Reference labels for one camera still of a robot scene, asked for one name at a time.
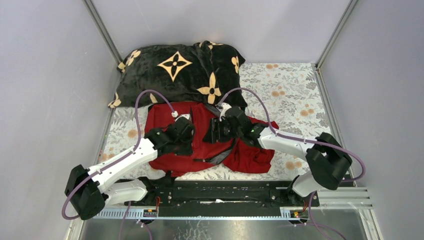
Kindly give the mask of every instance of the bed sheet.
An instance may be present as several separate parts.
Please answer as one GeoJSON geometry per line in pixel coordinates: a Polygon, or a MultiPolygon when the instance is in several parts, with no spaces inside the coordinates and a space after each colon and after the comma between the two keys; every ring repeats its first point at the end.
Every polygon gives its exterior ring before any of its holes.
{"type": "MultiPolygon", "coordinates": [[[[329,120],[325,113],[317,81],[310,63],[245,63],[240,67],[240,85],[254,90],[269,112],[272,121],[285,132],[303,136],[318,136],[330,133],[329,120]]],[[[246,114],[266,120],[265,112],[258,100],[249,92],[243,92],[248,107],[246,114]]],[[[138,109],[138,119],[143,130],[148,106],[138,109]]],[[[133,107],[116,108],[105,146],[99,162],[108,160],[137,142],[137,126],[133,107]]],[[[178,180],[292,180],[308,171],[302,159],[276,152],[267,173],[234,172],[220,164],[198,172],[188,172],[178,180]]],[[[144,164],[124,178],[161,178],[162,170],[144,164]]]]}

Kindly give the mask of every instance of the black metal base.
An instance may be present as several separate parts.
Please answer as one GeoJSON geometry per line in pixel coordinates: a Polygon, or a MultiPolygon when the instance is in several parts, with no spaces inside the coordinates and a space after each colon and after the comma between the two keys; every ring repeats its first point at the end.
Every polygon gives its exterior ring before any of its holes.
{"type": "MultiPolygon", "coordinates": [[[[280,207],[302,208],[310,198],[288,197],[290,181],[174,181],[169,175],[139,179],[149,192],[131,205],[156,206],[160,197],[159,217],[279,217],[280,207]]],[[[317,196],[312,207],[319,204],[317,196]]]]}

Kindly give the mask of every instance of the red cloth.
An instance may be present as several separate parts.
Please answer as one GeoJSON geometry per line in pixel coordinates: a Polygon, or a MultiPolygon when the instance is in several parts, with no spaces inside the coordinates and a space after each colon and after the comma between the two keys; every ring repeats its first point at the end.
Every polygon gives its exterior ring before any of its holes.
{"type": "MultiPolygon", "coordinates": [[[[195,127],[192,142],[193,154],[190,156],[175,156],[173,153],[165,154],[149,162],[150,166],[165,172],[172,171],[173,177],[215,166],[208,162],[194,161],[194,159],[213,158],[231,147],[232,141],[214,144],[203,142],[203,137],[209,129],[210,119],[215,118],[215,115],[206,109],[203,103],[187,101],[173,102],[171,104],[178,114],[191,114],[195,127]]],[[[250,120],[253,123],[264,123],[264,121],[251,117],[250,120]]],[[[167,104],[153,105],[148,112],[144,132],[147,133],[152,128],[165,128],[173,122],[174,118],[171,116],[171,109],[167,104]]],[[[275,122],[272,122],[272,126],[278,128],[275,122]]],[[[270,162],[274,156],[274,151],[247,146],[240,139],[236,141],[233,150],[222,163],[233,171],[267,173],[271,167],[270,162]]]]}

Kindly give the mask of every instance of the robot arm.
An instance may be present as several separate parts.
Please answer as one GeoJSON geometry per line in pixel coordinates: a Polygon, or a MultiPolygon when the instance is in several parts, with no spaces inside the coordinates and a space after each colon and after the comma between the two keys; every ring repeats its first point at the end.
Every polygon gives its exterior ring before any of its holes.
{"type": "Polygon", "coordinates": [[[280,151],[307,161],[310,171],[296,177],[289,189],[300,197],[306,197],[324,188],[336,190],[352,164],[348,154],[319,144],[322,142],[340,147],[329,133],[323,132],[320,136],[312,138],[278,131],[284,136],[304,139],[303,142],[299,142],[276,135],[266,124],[253,124],[238,107],[224,103],[220,108],[219,119],[214,119],[210,123],[212,127],[209,130],[213,133],[206,140],[220,142],[228,138],[241,138],[249,146],[280,151]]]}
{"type": "MultiPolygon", "coordinates": [[[[238,107],[231,107],[227,104],[222,108],[220,114],[221,116],[218,114],[219,117],[211,120],[208,134],[203,141],[216,143],[226,142],[231,138],[240,138],[248,146],[281,151],[308,162],[310,171],[297,176],[282,198],[295,198],[298,201],[322,188],[336,190],[352,164],[351,158],[346,153],[331,147],[277,136],[268,125],[253,124],[238,107]]],[[[187,147],[191,147],[194,130],[189,118],[189,115],[180,116],[165,131],[160,128],[150,130],[141,139],[137,149],[128,148],[108,161],[87,169],[81,165],[72,169],[65,189],[67,196],[85,178],[98,172],[70,199],[80,218],[82,220],[90,219],[105,206],[142,200],[148,193],[148,187],[141,180],[117,181],[137,166],[153,161],[163,154],[187,155],[187,147]],[[118,159],[126,155],[128,156],[125,159],[116,163],[118,159]]],[[[325,132],[316,138],[282,131],[279,133],[340,146],[330,134],[325,132]]]]}
{"type": "Polygon", "coordinates": [[[66,185],[66,196],[69,196],[85,178],[98,172],[70,199],[79,217],[87,220],[98,214],[105,206],[142,200],[148,190],[141,180],[116,182],[137,166],[153,161],[161,155],[179,154],[182,151],[187,153],[187,148],[191,148],[194,130],[189,118],[189,115],[178,117],[165,131],[161,128],[151,129],[141,139],[137,149],[130,147],[115,157],[87,169],[81,165],[74,167],[66,185]],[[116,163],[126,155],[128,155],[126,158],[116,163]]]}

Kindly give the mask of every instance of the pillow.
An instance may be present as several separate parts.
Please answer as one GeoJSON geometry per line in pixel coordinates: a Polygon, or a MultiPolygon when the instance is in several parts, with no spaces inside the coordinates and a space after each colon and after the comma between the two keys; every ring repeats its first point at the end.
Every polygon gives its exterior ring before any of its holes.
{"type": "MultiPolygon", "coordinates": [[[[234,47],[211,41],[137,48],[118,65],[122,79],[108,106],[134,107],[137,96],[146,89],[158,91],[170,102],[215,105],[229,90],[240,87],[239,66],[244,62],[234,47]]],[[[232,92],[225,102],[247,107],[240,90],[232,92]]],[[[138,107],[152,103],[164,101],[155,93],[147,93],[138,107]]]]}

